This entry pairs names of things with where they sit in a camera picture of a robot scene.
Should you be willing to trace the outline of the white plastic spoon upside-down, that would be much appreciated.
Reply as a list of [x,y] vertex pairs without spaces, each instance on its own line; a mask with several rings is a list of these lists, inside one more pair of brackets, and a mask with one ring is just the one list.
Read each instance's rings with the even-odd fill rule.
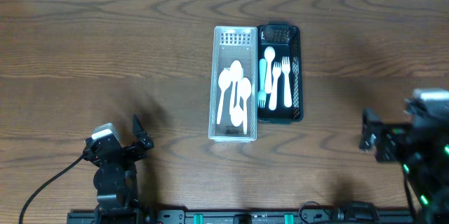
[[239,127],[243,123],[243,110],[237,100],[235,106],[230,110],[230,119],[234,127]]

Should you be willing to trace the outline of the white plastic fork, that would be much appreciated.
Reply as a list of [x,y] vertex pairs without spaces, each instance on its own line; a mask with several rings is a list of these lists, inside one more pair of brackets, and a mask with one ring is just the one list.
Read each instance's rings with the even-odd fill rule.
[[269,100],[269,109],[274,111],[277,106],[277,91],[278,91],[278,80],[281,75],[281,63],[275,62],[272,70],[273,75],[273,84],[272,84],[272,92]]
[[290,58],[288,56],[283,57],[281,63],[281,71],[284,75],[284,87],[283,87],[283,102],[285,107],[292,106],[292,95],[290,89]]

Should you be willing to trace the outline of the white plastic spoon angled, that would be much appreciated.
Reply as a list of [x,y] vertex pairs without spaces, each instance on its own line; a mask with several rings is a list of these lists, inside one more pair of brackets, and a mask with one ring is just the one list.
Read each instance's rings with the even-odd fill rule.
[[235,100],[236,100],[236,85],[237,82],[241,79],[242,76],[242,66],[239,60],[235,60],[230,68],[229,72],[231,74],[231,82],[232,82],[232,92],[230,96],[230,104],[229,104],[229,114],[233,113],[234,107],[235,107]]

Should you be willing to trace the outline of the pale green plastic fork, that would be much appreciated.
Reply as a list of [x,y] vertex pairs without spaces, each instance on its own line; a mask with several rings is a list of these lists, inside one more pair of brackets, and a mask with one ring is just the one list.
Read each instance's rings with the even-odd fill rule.
[[259,92],[258,92],[258,107],[264,108],[266,104],[267,94],[264,89],[265,87],[265,79],[266,79],[266,71],[267,71],[267,61],[262,58],[259,61]]

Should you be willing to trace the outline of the small white plastic spoon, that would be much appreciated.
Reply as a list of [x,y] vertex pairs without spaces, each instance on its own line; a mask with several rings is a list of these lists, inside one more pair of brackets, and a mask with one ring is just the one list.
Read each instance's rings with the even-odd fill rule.
[[272,46],[266,47],[264,50],[264,59],[267,61],[267,70],[265,77],[264,89],[267,94],[272,92],[272,62],[275,58],[275,50]]

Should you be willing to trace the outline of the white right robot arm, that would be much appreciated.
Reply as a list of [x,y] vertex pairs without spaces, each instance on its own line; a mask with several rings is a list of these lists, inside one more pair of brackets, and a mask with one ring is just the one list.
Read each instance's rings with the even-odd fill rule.
[[375,149],[378,163],[398,163],[417,197],[417,223],[448,223],[448,116],[412,111],[408,123],[384,123],[365,108],[361,150]]

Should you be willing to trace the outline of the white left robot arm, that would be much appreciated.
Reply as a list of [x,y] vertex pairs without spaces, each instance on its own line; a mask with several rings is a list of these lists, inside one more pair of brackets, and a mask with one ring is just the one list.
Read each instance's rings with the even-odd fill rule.
[[133,135],[137,140],[121,146],[112,123],[93,130],[85,140],[83,158],[98,167],[93,184],[97,190],[98,205],[94,223],[154,223],[153,211],[138,199],[137,169],[135,163],[147,157],[154,142],[133,115]]

